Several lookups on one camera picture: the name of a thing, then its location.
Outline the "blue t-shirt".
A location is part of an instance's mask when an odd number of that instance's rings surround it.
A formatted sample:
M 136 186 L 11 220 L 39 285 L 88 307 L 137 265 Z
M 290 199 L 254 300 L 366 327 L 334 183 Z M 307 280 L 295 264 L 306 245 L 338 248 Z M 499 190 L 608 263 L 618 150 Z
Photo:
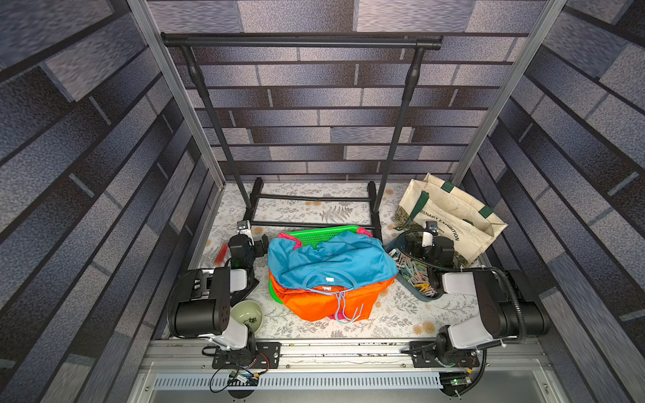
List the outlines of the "blue t-shirt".
M 267 257 L 277 283 L 292 290 L 357 290 L 392 280 L 398 272 L 379 239 L 351 231 L 316 246 L 301 246 L 294 238 L 276 238 L 269 244 Z

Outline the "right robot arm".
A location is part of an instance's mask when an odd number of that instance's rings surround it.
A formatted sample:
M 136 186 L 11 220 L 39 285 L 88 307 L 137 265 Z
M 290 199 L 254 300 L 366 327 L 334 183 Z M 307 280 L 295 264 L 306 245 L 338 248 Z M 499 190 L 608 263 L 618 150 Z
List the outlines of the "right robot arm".
M 524 273 L 458 266 L 453 241 L 431 229 L 407 230 L 392 248 L 402 263 L 398 279 L 413 293 L 430 301 L 447 295 L 474 297 L 478 305 L 474 317 L 441 327 L 432 342 L 411 344 L 407 355 L 443 367 L 474 368 L 490 348 L 549 332 L 549 314 Z

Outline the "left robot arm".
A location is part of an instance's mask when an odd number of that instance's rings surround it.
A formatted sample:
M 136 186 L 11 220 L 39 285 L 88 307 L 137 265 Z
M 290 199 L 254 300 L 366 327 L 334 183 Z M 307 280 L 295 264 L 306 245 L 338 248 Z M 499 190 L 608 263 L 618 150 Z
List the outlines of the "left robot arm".
M 223 351 L 255 351 L 250 326 L 231 317 L 233 306 L 243 302 L 260 284 L 255 260 L 266 255 L 267 236 L 255 241 L 239 233 L 228 242 L 230 259 L 222 267 L 186 272 L 171 292 L 166 322 L 172 337 L 206 339 Z

